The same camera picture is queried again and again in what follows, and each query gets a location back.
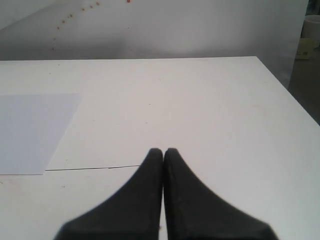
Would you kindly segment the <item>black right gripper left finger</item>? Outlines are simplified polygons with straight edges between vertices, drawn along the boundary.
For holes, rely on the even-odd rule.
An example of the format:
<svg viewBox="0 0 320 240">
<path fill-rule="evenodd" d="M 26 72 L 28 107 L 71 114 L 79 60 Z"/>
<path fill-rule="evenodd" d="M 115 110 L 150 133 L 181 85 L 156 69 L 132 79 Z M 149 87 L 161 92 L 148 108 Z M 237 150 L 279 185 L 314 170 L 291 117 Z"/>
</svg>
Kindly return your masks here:
<svg viewBox="0 0 320 240">
<path fill-rule="evenodd" d="M 109 199 L 65 223 L 57 240 L 157 240 L 163 194 L 163 153 L 148 151 L 133 176 Z"/>
</svg>

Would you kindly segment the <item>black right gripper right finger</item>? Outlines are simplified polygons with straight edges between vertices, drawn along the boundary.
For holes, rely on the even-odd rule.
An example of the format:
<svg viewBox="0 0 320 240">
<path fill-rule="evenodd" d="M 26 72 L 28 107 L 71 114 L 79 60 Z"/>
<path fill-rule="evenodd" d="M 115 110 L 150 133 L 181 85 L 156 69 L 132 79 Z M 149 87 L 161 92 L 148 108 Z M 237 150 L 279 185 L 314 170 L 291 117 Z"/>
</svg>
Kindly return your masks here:
<svg viewBox="0 0 320 240">
<path fill-rule="evenodd" d="M 211 191 L 169 148 L 163 166 L 164 208 L 170 240 L 276 240 L 265 222 Z"/>
</svg>

